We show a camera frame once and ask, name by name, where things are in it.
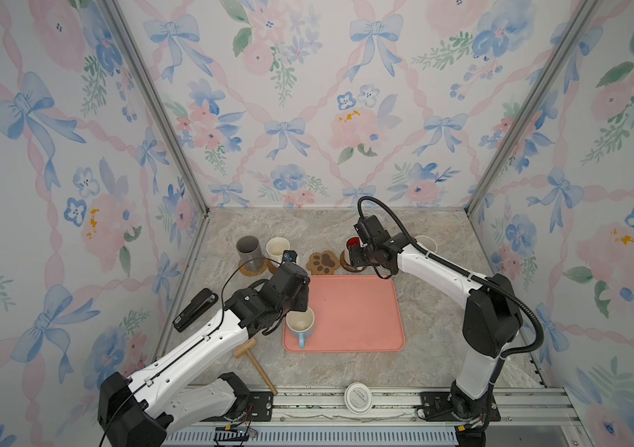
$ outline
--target white lid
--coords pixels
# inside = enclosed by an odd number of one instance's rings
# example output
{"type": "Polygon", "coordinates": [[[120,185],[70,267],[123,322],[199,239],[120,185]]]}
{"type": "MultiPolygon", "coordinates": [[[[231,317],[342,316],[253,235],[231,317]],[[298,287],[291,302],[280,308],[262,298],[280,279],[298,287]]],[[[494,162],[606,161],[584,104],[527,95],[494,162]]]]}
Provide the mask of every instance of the white lid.
{"type": "Polygon", "coordinates": [[[371,391],[363,383],[352,383],[347,387],[347,391],[344,392],[344,401],[352,413],[365,414],[371,410],[371,391]]]}

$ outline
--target wooden mallet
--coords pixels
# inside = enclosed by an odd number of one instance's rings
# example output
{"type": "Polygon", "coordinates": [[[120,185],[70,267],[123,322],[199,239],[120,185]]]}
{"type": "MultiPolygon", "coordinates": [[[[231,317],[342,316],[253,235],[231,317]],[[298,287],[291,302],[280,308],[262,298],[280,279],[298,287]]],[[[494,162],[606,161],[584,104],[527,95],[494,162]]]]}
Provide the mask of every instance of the wooden mallet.
{"type": "Polygon", "coordinates": [[[254,338],[250,338],[250,340],[244,342],[243,344],[238,346],[237,349],[232,351],[232,354],[235,356],[235,358],[240,358],[243,354],[247,353],[247,356],[250,357],[252,364],[255,365],[255,368],[258,369],[259,374],[262,376],[262,380],[267,383],[269,390],[272,391],[272,394],[276,395],[277,389],[272,384],[272,382],[269,381],[269,377],[267,374],[265,374],[265,370],[262,369],[262,366],[259,365],[258,361],[255,360],[255,356],[252,355],[252,352],[250,351],[250,349],[254,348],[256,344],[258,344],[258,341],[254,338]]]}

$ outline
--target wooden hammer handle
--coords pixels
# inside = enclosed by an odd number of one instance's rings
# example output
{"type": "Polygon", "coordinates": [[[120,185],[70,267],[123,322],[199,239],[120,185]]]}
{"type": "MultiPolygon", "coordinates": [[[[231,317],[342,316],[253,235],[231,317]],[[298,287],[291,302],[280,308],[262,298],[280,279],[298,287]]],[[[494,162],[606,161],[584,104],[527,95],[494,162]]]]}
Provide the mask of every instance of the wooden hammer handle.
{"type": "Polygon", "coordinates": [[[262,380],[264,380],[265,383],[268,384],[269,390],[272,391],[272,394],[276,395],[277,394],[277,389],[272,384],[272,382],[269,381],[269,377],[265,373],[265,370],[262,369],[262,366],[259,365],[257,359],[255,359],[255,356],[252,355],[252,352],[249,349],[247,350],[247,355],[250,357],[250,360],[252,361],[252,364],[255,365],[255,368],[258,369],[259,374],[262,376],[262,380]]]}

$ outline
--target white cup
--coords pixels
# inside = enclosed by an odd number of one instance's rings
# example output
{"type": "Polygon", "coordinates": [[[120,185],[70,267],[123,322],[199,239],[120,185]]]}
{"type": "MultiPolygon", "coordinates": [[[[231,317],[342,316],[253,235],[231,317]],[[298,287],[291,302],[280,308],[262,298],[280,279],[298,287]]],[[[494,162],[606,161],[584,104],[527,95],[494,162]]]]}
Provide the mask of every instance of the white cup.
{"type": "Polygon", "coordinates": [[[290,241],[284,237],[273,237],[268,240],[268,244],[265,246],[265,251],[268,253],[268,258],[278,263],[282,262],[282,254],[285,250],[290,249],[290,241]]]}
{"type": "Polygon", "coordinates": [[[307,307],[306,312],[287,312],[285,318],[287,329],[300,341],[300,349],[305,348],[305,340],[312,335],[315,327],[315,313],[312,308],[307,307]]]}
{"type": "Polygon", "coordinates": [[[436,253],[438,249],[436,241],[431,239],[429,236],[416,236],[416,243],[433,253],[436,253]]]}

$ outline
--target floral wallpaper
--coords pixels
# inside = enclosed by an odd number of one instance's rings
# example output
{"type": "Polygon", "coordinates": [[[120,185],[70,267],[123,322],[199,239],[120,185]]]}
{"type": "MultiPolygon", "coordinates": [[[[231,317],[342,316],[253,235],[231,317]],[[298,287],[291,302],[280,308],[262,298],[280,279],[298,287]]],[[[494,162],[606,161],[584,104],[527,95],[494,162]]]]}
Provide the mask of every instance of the floral wallpaper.
{"type": "Polygon", "coordinates": [[[0,0],[0,447],[97,443],[199,212],[91,0],[0,0]]]}
{"type": "Polygon", "coordinates": [[[543,323],[547,380],[597,446],[634,446],[634,1],[602,2],[471,218],[543,323]]]}
{"type": "Polygon", "coordinates": [[[209,205],[463,207],[579,2],[119,4],[209,205]]]}

